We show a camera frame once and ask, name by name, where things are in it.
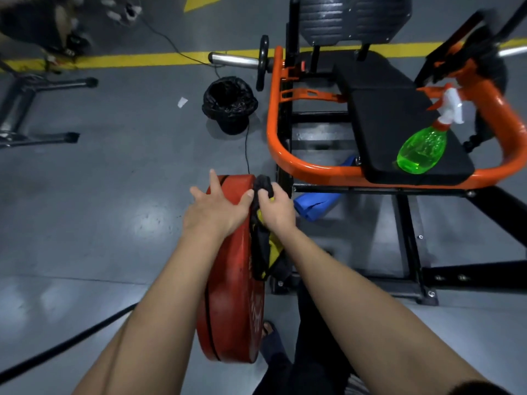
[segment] forearm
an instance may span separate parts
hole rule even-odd
[[[198,305],[222,240],[203,232],[181,237],[161,274],[75,395],[173,395],[181,391]]]
[[[372,393],[445,395],[483,380],[408,308],[299,230],[279,235],[320,314]]]

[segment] rubber bumper plate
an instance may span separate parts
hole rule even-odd
[[[253,175],[219,179],[225,197],[233,204],[254,183]],[[198,338],[210,360],[253,363],[258,356],[265,282],[253,279],[250,249],[247,218],[221,245],[198,310]]]

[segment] yellow floor marking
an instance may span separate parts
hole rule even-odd
[[[193,9],[198,9],[208,4],[213,4],[217,1],[219,0],[187,0],[183,12],[192,11]]]
[[[405,57],[424,57],[436,49],[441,43],[399,43],[399,44],[379,44],[372,45],[374,50],[387,58]],[[513,39],[506,42],[502,47],[526,46],[527,38]],[[334,46],[322,47],[322,50],[351,50],[358,46]],[[310,51],[311,48],[300,49],[303,52]],[[245,57],[258,58],[258,50],[229,50],[219,51],[222,53],[241,55]],[[185,55],[197,59],[205,64],[209,63],[209,52],[185,52]],[[269,56],[274,56],[274,50],[269,50]],[[6,61],[18,71],[43,70],[44,62],[42,59],[18,59]],[[172,66],[172,65],[196,65],[199,62],[185,58],[175,52],[155,53],[155,54],[131,54],[131,55],[104,55],[100,57],[83,57],[77,59],[76,63],[64,63],[63,69],[97,69],[97,68],[126,68],[141,66]]]

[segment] epoxy floor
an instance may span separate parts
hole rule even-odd
[[[264,32],[272,46],[284,42],[288,0],[221,0],[183,14],[184,1],[143,0],[148,21],[182,51],[254,49]],[[414,16],[394,43],[440,41],[478,7],[497,6],[508,16],[521,1],[414,0]],[[164,39],[140,23],[123,28],[107,21],[96,0],[88,0],[84,20],[96,55],[171,52]],[[527,26],[515,35],[527,36]],[[0,52],[28,57],[35,50],[7,42]],[[423,59],[392,62],[414,77]],[[524,56],[507,61],[508,99],[524,119],[526,63]],[[226,67],[218,72],[252,86],[256,82],[251,71]],[[0,370],[137,302],[175,247],[191,200],[188,188],[205,188],[210,167],[228,174],[247,169],[245,134],[228,137],[201,112],[203,92],[216,78],[213,69],[120,68],[63,76],[95,76],[100,86],[40,94],[25,127],[80,132],[80,142],[0,155]],[[9,83],[2,75],[0,91]],[[181,97],[189,101],[178,108]],[[267,89],[256,97],[260,107],[251,117],[250,169],[273,176],[265,136]],[[465,113],[465,125],[455,129],[461,141],[473,130],[473,110],[467,107]],[[501,157],[495,141],[472,156],[478,167],[495,165]],[[502,186],[527,202],[526,177],[520,172]],[[525,248],[466,200],[420,197],[418,204],[432,264],[525,259]],[[389,197],[347,197],[325,219],[301,227],[350,266],[393,275],[404,270]],[[438,296],[438,307],[405,304],[489,379],[516,395],[526,394],[527,298],[451,291]],[[293,355],[296,299],[270,295],[265,313]],[[69,394],[120,323],[0,387],[0,394]],[[262,359],[255,365],[209,362],[195,338],[183,394],[250,394],[265,369]]]

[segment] spray bottle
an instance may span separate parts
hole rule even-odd
[[[462,101],[458,91],[446,84],[443,98],[429,109],[441,116],[430,127],[420,130],[406,140],[397,155],[397,164],[408,173],[422,174],[439,162],[446,148],[446,132],[453,123],[463,123]]]

